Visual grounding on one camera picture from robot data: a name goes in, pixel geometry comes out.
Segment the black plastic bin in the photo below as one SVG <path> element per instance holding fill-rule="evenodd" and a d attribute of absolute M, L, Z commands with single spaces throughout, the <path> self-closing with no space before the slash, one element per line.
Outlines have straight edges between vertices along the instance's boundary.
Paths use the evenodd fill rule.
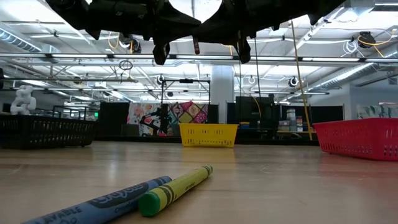
<path fill-rule="evenodd" d="M 0 147 L 43 149 L 88 146 L 97 129 L 95 121 L 27 115 L 0 115 Z"/>

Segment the green crayon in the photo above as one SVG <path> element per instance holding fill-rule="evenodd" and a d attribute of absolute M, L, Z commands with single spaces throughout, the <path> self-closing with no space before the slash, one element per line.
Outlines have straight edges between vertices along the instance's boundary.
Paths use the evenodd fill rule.
<path fill-rule="evenodd" d="M 138 202 L 139 211 L 145 217 L 153 217 L 165 207 L 176 201 L 185 192 L 207 179 L 213 172 L 210 165 L 202 166 L 168 184 L 161 185 L 145 193 Z"/>

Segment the red plastic basket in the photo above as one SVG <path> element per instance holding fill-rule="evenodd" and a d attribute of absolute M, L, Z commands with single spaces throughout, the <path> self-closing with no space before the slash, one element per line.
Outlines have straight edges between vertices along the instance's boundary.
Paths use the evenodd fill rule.
<path fill-rule="evenodd" d="M 369 118 L 314 124 L 323 152 L 398 161 L 398 119 Z"/>

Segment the yellow plastic basket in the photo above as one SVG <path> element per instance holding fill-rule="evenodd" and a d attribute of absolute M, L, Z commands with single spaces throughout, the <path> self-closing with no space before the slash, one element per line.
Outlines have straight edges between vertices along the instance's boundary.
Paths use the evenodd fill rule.
<path fill-rule="evenodd" d="M 234 147 L 237 124 L 180 124 L 184 147 Z"/>

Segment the yellow cable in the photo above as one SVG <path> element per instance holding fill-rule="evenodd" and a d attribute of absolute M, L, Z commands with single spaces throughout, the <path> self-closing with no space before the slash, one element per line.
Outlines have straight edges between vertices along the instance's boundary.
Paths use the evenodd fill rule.
<path fill-rule="evenodd" d="M 119 46 L 119 37 L 118 37 L 118 40 L 116 41 L 116 46 L 114 47 L 114 46 L 112 46 L 112 44 L 111 44 L 111 34 L 112 34 L 112 32 L 109 32 L 109 38 L 108 38 L 108 44 L 109 44 L 109 46 L 111 47 L 111 48 L 113 48 L 113 49 L 116 49 L 118 46 Z"/>
<path fill-rule="evenodd" d="M 132 46 L 133 46 L 134 42 L 130 41 L 130 54 L 134 53 Z"/>
<path fill-rule="evenodd" d="M 255 99 L 255 97 L 253 97 L 252 95 L 250 95 L 253 99 L 254 99 L 254 101 L 256 102 L 256 104 L 257 104 L 257 107 L 259 108 L 259 113 L 260 113 L 260 119 L 261 119 L 261 109 L 260 109 L 260 105 L 259 105 L 259 102 L 257 102 L 257 100 Z"/>
<path fill-rule="evenodd" d="M 379 45 L 383 45 L 383 44 L 386 44 L 386 43 L 390 42 L 390 41 L 392 40 L 392 36 L 394 35 L 394 32 L 395 32 L 395 31 L 393 30 L 390 39 L 387 40 L 387 41 L 384 41 L 383 43 L 378 43 L 378 44 L 367 43 L 367 42 L 365 42 L 365 41 L 360 40 L 360 38 L 361 38 L 362 36 L 359 36 L 359 37 L 358 37 L 358 41 L 361 42 L 362 44 L 366 44 L 366 45 L 370 45 L 370 46 L 379 46 Z"/>
<path fill-rule="evenodd" d="M 293 32 L 293 42 L 294 42 L 294 53 L 295 53 L 296 64 L 297 64 L 298 82 L 300 83 L 301 97 L 303 98 L 303 102 L 304 102 L 304 112 L 305 112 L 305 119 L 307 120 L 307 125 L 308 125 L 308 133 L 310 134 L 310 140 L 312 141 L 311 124 L 310 124 L 310 119 L 308 118 L 308 111 L 307 111 L 307 101 L 305 100 L 303 83 L 301 82 L 299 57 L 297 56 L 296 34 L 294 32 L 293 20 L 292 20 L 292 32 Z"/>
<path fill-rule="evenodd" d="M 380 52 L 380 50 L 376 47 L 376 46 L 373 46 L 376 50 L 377 50 L 377 52 L 379 53 L 379 55 L 381 56 L 381 57 L 385 57 L 381 52 Z"/>

